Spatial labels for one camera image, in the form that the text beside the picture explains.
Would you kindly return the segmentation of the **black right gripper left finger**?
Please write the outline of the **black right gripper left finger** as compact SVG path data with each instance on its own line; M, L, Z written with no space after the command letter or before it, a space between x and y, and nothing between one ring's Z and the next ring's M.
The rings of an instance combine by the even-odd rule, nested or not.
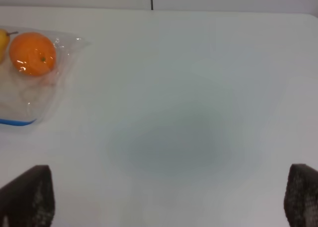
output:
M2 227L50 227L55 215L52 173L36 165L0 189Z

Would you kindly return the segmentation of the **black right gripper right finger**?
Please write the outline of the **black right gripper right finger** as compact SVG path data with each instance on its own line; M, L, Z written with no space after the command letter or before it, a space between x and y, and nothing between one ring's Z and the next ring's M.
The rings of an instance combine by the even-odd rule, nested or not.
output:
M284 211L291 227L318 225L318 171L306 164L292 164L284 197Z

